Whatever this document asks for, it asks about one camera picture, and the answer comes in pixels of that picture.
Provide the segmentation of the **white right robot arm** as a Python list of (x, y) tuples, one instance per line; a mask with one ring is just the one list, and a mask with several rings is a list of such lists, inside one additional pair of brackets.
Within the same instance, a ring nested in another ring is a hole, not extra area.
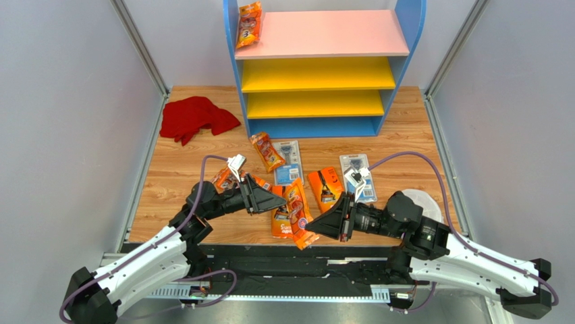
[(393, 283), (428, 281), (470, 290), (527, 319), (541, 319), (553, 307), (551, 290), (544, 286), (551, 276), (549, 261), (522, 261), (483, 248), (425, 217), (423, 208), (401, 191), (388, 199), (384, 209), (342, 194), (306, 229), (341, 242), (354, 232), (401, 239), (385, 263)]

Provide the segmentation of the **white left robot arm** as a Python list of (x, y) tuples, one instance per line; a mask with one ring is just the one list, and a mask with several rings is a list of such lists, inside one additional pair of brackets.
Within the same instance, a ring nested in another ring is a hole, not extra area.
[(197, 183), (176, 216), (149, 241), (113, 263), (71, 277), (59, 316), (64, 323), (116, 323), (137, 302), (164, 285), (200, 277), (206, 259), (199, 244), (212, 232), (208, 221), (245, 210), (272, 211), (286, 200), (258, 185), (247, 174), (218, 192), (208, 181)]

